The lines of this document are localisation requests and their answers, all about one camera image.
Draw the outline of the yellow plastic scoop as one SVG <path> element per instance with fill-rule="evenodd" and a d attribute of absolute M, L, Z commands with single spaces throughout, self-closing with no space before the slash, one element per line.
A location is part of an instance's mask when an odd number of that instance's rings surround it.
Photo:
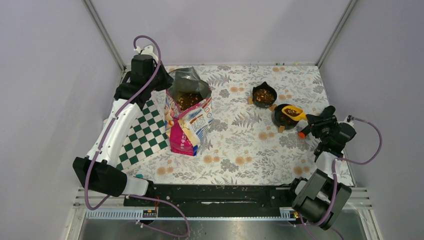
<path fill-rule="evenodd" d="M 294 105 L 287 105 L 282 108 L 281 112 L 288 116 L 293 121 L 299 122 L 299 121 L 306 121 L 307 116 L 303 109 L 298 108 Z"/>

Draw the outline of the pink blue pet food bag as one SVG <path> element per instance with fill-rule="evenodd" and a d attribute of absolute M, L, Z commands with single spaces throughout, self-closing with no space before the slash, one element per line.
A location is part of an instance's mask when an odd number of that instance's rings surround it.
<path fill-rule="evenodd" d="M 164 116 L 166 135 L 173 153 L 196 156 L 214 120 L 212 89 L 194 67 L 178 68 L 166 90 Z"/>

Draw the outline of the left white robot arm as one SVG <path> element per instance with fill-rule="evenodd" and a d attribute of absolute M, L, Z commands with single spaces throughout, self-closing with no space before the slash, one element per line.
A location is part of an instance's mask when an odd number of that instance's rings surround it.
<path fill-rule="evenodd" d="M 144 206 L 152 204 L 155 192 L 145 179 L 118 169 L 119 154 L 130 127 L 150 100 L 153 91 L 168 89 L 173 82 L 153 53 L 136 54 L 131 69 L 114 94 L 111 113 L 100 136 L 85 157 L 76 157 L 72 167 L 86 190 L 119 197 L 136 195 Z"/>

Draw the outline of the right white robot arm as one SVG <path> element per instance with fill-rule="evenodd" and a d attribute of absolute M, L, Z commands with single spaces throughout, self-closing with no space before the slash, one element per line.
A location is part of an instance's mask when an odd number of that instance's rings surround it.
<path fill-rule="evenodd" d="M 353 117 L 344 121 L 335 115 L 307 114 L 310 134 L 319 140 L 313 154 L 315 172 L 306 179 L 296 178 L 287 191 L 287 201 L 311 225 L 328 230 L 352 194 L 350 187 L 339 181 L 338 170 L 346 143 L 356 135 Z"/>

